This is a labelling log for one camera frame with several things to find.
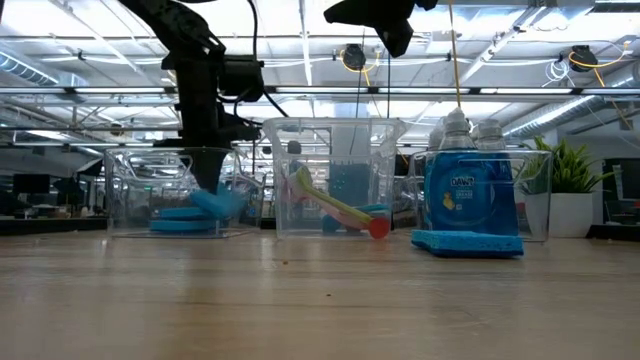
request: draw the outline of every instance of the red brush head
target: red brush head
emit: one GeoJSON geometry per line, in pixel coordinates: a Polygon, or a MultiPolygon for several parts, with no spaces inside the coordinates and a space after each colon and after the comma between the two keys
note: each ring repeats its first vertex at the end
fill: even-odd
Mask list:
{"type": "Polygon", "coordinates": [[[391,221],[386,217],[374,218],[369,223],[369,234],[372,238],[378,240],[389,234],[391,230],[391,221]]]}

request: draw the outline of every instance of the wooden table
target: wooden table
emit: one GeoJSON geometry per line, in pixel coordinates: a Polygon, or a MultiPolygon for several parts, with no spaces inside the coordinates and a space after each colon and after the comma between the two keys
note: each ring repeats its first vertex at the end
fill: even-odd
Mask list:
{"type": "Polygon", "coordinates": [[[640,359],[640,244],[0,238],[0,359],[640,359]]]}

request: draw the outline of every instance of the blue dish soap bottle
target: blue dish soap bottle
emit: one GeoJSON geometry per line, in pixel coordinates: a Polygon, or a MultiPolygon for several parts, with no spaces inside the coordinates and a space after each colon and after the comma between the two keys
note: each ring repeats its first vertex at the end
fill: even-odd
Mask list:
{"type": "Polygon", "coordinates": [[[431,230],[485,232],[492,200],[489,171],[479,153],[473,151],[476,146],[469,130],[460,108],[444,120],[444,138],[429,181],[425,180],[431,230]]]}
{"type": "Polygon", "coordinates": [[[479,150],[494,150],[495,153],[487,154],[489,158],[496,159],[488,163],[490,181],[494,192],[492,214],[487,222],[487,232],[494,235],[517,236],[518,213],[513,189],[513,176],[509,154],[500,153],[505,150],[507,144],[502,136],[502,128],[498,120],[487,119],[478,124],[479,150]]]}
{"type": "MultiPolygon", "coordinates": [[[[442,144],[442,138],[444,137],[444,117],[442,117],[436,123],[436,127],[429,133],[429,151],[433,155],[434,151],[438,151],[440,144],[442,144]]],[[[430,182],[431,182],[431,170],[433,169],[433,161],[435,157],[430,156],[425,159],[424,162],[424,180],[421,184],[417,184],[419,188],[423,189],[424,206],[418,206],[418,216],[424,219],[424,228],[432,229],[431,224],[431,208],[429,199],[430,182]]]]}

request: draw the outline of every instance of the green plant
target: green plant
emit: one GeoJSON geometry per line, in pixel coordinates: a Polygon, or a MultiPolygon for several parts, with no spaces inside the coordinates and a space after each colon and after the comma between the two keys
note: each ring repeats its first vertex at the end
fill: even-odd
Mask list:
{"type": "MultiPolygon", "coordinates": [[[[541,137],[536,137],[534,141],[538,150],[551,151],[553,154],[552,193],[590,193],[600,181],[613,176],[612,172],[602,175],[593,175],[591,173],[589,166],[594,164],[595,161],[589,161],[586,145],[581,146],[576,151],[564,139],[554,147],[546,144],[541,137]]],[[[547,191],[545,189],[547,176],[545,174],[535,176],[538,172],[545,171],[546,168],[542,160],[536,159],[536,161],[532,161],[522,169],[521,178],[532,179],[523,181],[521,188],[526,194],[539,194],[547,191]]]]}

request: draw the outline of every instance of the blue sponge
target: blue sponge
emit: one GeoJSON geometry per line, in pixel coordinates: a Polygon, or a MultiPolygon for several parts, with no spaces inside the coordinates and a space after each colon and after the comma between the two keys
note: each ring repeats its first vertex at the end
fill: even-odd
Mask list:
{"type": "Polygon", "coordinates": [[[212,220],[152,220],[149,223],[149,230],[169,233],[209,231],[214,228],[215,222],[212,220]]]}
{"type": "Polygon", "coordinates": [[[189,198],[199,208],[215,218],[227,218],[233,214],[234,208],[237,207],[237,200],[230,194],[214,195],[200,190],[189,194],[189,198]]]}
{"type": "Polygon", "coordinates": [[[163,220],[203,220],[211,218],[211,214],[200,208],[169,208],[161,209],[158,216],[163,220]]]}
{"type": "Polygon", "coordinates": [[[440,257],[511,258],[524,255],[522,238],[519,236],[413,230],[411,243],[440,257]]]}

